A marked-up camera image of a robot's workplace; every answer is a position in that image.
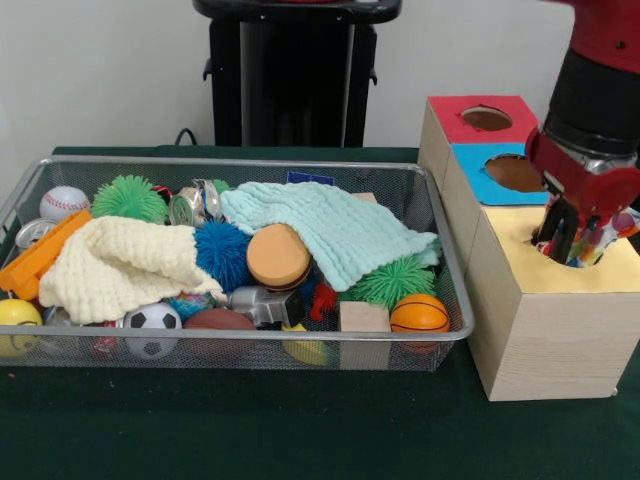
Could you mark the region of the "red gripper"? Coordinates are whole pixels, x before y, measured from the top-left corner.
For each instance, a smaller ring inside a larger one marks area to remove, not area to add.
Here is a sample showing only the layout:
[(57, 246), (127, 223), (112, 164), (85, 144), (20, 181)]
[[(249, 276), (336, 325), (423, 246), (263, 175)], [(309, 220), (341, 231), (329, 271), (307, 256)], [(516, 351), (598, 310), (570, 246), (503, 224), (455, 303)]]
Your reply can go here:
[(569, 202), (551, 199), (537, 231), (537, 243), (553, 239), (554, 261), (568, 259), (580, 225), (578, 213), (611, 216), (639, 196), (639, 169), (634, 156), (615, 159), (577, 150), (537, 128), (527, 139), (525, 156), (541, 175), (546, 189)]

